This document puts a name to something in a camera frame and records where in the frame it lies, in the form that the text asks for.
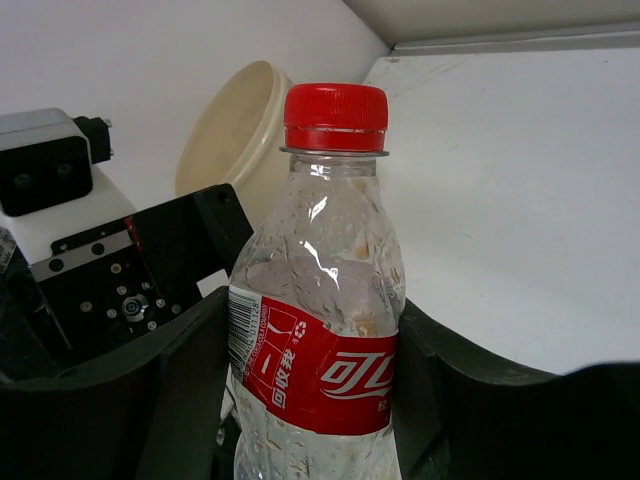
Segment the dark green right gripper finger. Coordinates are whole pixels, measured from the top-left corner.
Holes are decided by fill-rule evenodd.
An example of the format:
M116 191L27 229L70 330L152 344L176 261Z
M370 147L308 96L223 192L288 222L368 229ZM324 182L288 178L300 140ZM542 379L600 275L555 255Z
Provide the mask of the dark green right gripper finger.
M405 479L635 479L639 367L566 375L496 355L408 304L393 426Z

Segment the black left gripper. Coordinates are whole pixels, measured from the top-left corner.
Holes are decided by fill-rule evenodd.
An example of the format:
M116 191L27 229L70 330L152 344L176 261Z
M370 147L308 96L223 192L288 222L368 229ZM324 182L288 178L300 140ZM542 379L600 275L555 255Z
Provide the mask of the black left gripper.
M229 184L56 240L34 265L2 229L2 478L219 478L227 290L201 300L197 284L252 232Z

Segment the red label cola bottle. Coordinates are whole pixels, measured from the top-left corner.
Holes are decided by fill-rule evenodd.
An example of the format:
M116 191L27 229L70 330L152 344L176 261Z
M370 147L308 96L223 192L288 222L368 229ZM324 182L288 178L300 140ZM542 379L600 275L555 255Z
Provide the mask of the red label cola bottle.
M379 88L288 92L288 178L229 279L238 479L400 475L392 381L406 281L377 176L387 128Z

